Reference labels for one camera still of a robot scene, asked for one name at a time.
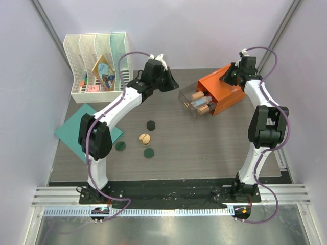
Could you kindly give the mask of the clear drawer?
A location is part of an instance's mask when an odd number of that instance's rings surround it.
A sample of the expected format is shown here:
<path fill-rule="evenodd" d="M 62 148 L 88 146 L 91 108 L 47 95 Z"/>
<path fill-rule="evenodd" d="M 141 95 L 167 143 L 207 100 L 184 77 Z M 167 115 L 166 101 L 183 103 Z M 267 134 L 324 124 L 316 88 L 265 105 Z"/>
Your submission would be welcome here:
<path fill-rule="evenodd" d="M 179 90 L 178 98 L 194 118 L 212 113 L 217 104 L 207 91 L 197 89 L 197 83 Z"/>

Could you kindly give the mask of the clear tube bottle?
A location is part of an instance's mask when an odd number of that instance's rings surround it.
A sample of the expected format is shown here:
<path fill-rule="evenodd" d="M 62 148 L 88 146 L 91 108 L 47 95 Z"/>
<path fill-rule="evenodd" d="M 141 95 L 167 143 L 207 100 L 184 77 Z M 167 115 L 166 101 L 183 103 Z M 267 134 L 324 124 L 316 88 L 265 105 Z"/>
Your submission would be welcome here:
<path fill-rule="evenodd" d="M 198 107 L 201 107 L 203 105 L 206 105 L 208 104 L 209 102 L 212 101 L 212 97 L 211 96 L 204 96 L 202 97 L 201 99 L 199 100 L 196 100 L 196 101 L 193 101 L 191 102 L 191 105 L 194 107 L 194 108 L 198 108 Z"/>

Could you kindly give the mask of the round BB cream bottle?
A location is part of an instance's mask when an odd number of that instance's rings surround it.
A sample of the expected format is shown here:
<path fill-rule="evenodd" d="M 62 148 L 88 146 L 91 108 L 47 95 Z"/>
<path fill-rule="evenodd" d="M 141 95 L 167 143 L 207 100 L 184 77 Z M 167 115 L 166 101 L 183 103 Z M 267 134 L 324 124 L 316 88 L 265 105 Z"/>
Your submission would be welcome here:
<path fill-rule="evenodd" d="M 214 108 L 215 108 L 215 103 L 213 103 L 213 104 L 209 103 L 209 104 L 199 107 L 197 109 L 197 112 L 198 112 L 198 114 L 202 115 L 202 114 L 212 111 Z"/>

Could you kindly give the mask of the black round cap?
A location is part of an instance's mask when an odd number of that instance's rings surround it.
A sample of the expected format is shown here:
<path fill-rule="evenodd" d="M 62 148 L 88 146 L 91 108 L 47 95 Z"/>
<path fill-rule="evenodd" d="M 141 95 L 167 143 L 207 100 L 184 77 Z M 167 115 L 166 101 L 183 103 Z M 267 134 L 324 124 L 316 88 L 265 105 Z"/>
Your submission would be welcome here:
<path fill-rule="evenodd" d="M 152 120 L 149 120 L 147 123 L 146 123 L 146 127 L 149 131 L 154 131 L 155 128 L 156 128 L 156 123 Z"/>

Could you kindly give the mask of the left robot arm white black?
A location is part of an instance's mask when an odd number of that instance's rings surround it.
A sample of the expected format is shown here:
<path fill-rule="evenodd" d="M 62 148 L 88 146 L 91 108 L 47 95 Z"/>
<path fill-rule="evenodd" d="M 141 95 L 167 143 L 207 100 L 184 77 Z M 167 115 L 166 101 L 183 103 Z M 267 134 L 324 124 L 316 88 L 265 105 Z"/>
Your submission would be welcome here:
<path fill-rule="evenodd" d="M 164 60 L 164 54 L 150 56 L 141 71 L 141 77 L 131 80 L 120 96 L 101 111 L 82 116 L 78 144 L 85 153 L 87 182 L 95 202 L 105 203 L 109 197 L 109 191 L 105 188 L 108 183 L 106 157 L 113 145 L 112 129 L 127 113 L 152 96 L 155 90 L 168 92 L 178 87 Z"/>

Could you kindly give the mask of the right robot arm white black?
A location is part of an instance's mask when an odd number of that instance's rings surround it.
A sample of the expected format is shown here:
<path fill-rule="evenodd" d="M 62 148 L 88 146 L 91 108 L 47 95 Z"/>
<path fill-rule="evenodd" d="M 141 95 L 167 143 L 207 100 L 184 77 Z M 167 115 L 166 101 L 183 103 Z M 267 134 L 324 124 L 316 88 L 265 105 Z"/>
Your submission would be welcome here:
<path fill-rule="evenodd" d="M 284 141 L 289 110 L 269 94 L 256 69 L 256 57 L 240 53 L 221 81 L 239 86 L 250 98 L 255 111 L 248 128 L 250 148 L 241 170 L 231 184 L 230 196 L 238 202 L 258 194 L 258 179 L 269 154 Z"/>

